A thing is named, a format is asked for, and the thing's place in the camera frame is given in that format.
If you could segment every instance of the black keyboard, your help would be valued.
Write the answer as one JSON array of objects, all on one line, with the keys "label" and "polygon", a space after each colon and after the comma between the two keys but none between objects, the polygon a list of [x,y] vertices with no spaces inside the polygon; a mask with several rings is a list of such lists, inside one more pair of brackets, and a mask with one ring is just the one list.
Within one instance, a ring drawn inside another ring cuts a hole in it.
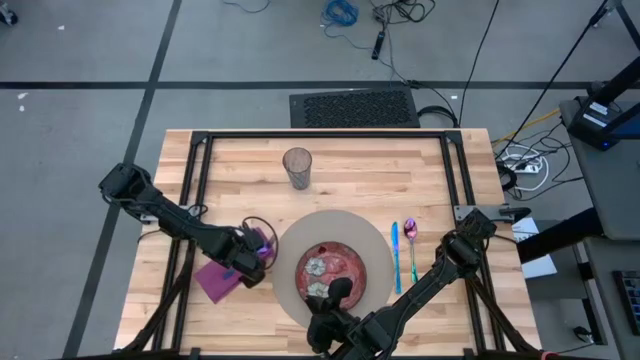
[{"label": "black keyboard", "polygon": [[614,271],[613,277],[631,325],[631,331],[640,336],[640,271]]}]

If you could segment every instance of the cable bundle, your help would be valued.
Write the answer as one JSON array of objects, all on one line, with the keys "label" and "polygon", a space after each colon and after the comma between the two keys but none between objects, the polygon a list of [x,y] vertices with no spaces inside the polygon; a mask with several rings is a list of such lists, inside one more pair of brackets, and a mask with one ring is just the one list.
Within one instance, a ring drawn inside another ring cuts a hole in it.
[{"label": "cable bundle", "polygon": [[330,24],[351,26],[358,21],[358,8],[347,0],[329,0],[322,12],[322,18]]}]

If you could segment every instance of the white paper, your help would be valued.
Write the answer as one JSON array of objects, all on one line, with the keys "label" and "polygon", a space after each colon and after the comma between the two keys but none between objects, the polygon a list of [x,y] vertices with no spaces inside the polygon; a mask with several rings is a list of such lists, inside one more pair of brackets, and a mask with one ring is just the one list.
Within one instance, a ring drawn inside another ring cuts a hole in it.
[{"label": "white paper", "polygon": [[[514,238],[517,242],[526,240],[539,233],[538,227],[532,218],[523,218],[511,227]],[[553,265],[551,256],[545,255],[541,258],[522,264],[522,273],[525,279],[531,279],[539,276],[553,275],[557,273],[556,266]]]}]

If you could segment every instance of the round placemat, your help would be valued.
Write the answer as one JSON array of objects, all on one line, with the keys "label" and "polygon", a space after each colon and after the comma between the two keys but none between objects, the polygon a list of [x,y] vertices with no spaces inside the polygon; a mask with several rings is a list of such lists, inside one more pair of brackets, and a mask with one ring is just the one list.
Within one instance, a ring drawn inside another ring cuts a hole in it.
[{"label": "round placemat", "polygon": [[384,237],[360,216],[342,210],[326,210],[296,221],[280,238],[272,278],[273,291],[284,311],[301,326],[309,326],[311,311],[298,293],[296,267],[305,252],[323,242],[347,245],[364,263],[367,272],[365,290],[349,313],[362,318],[386,305],[393,287],[393,260]]}]

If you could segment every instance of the red plate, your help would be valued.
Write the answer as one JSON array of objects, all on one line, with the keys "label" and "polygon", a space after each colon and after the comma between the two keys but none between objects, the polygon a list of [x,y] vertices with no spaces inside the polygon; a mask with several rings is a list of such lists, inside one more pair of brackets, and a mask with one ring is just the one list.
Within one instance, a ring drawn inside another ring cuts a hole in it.
[{"label": "red plate", "polygon": [[296,267],[296,287],[305,299],[311,295],[327,297],[331,281],[347,277],[353,282],[351,295],[342,299],[340,307],[354,307],[367,285],[367,271],[360,256],[350,247],[338,242],[324,242],[307,250]]}]

